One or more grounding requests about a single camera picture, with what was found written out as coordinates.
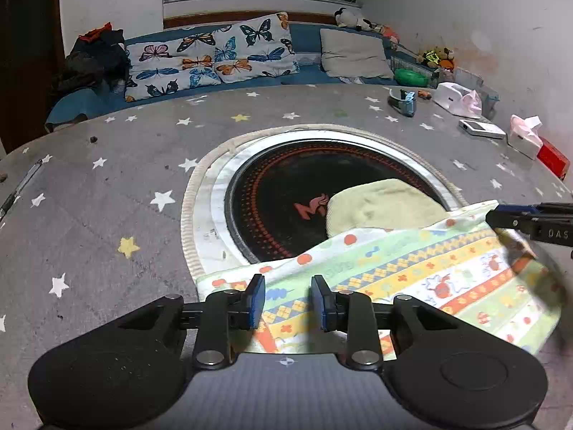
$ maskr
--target metal pivot bolt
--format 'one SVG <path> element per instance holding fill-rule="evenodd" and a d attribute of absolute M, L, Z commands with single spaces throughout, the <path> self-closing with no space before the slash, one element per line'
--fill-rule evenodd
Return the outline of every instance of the metal pivot bolt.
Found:
<path fill-rule="evenodd" d="M 203 365 L 217 365 L 221 363 L 225 356 L 223 356 L 219 351 L 214 351 L 212 349 L 207 349 L 206 351 L 201 351 L 197 354 L 197 362 Z"/>
<path fill-rule="evenodd" d="M 363 349 L 362 351 L 356 351 L 352 355 L 352 360 L 361 365 L 372 365 L 380 360 L 380 356 L 374 351 Z"/>

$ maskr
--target orange polka dot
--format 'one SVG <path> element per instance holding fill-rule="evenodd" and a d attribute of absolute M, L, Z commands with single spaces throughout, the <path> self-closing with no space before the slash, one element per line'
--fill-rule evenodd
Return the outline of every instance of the orange polka dot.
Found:
<path fill-rule="evenodd" d="M 312 260 L 312 255 L 310 255 L 310 254 L 302 254 L 296 258 L 296 261 L 299 263 L 299 265 L 307 264 L 311 260 Z"/>
<path fill-rule="evenodd" d="M 353 234 L 347 234 L 345 236 L 345 244 L 347 246 L 354 244 L 357 241 L 356 236 L 354 236 Z"/>

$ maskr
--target red box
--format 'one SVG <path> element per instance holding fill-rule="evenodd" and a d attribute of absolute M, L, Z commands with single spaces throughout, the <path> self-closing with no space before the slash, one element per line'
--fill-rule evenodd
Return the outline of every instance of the red box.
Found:
<path fill-rule="evenodd" d="M 543 147 L 538 153 L 538 159 L 542 161 L 547 168 L 549 168 L 559 179 L 565 179 L 567 171 L 569 171 L 570 161 L 563 155 L 557 147 L 549 142 L 545 137 L 539 136 L 543 141 Z"/>

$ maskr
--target brown door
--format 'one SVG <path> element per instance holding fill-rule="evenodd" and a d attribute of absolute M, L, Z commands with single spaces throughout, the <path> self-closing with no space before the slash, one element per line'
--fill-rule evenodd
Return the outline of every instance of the brown door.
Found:
<path fill-rule="evenodd" d="M 52 76 L 63 59 L 59 0 L 1 0 L 0 140 L 7 153 L 46 133 Z"/>

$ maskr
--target butterfly pillow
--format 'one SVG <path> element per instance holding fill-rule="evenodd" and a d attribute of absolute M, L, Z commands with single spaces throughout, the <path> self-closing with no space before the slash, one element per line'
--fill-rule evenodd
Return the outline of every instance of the butterfly pillow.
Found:
<path fill-rule="evenodd" d="M 131 68 L 125 84 L 126 101 L 221 83 L 213 70 L 215 40 L 211 34 L 195 34 L 169 42 L 136 43 L 127 49 Z"/>
<path fill-rule="evenodd" d="M 299 72 L 287 13 L 226 26 L 215 31 L 214 68 L 223 82 Z"/>

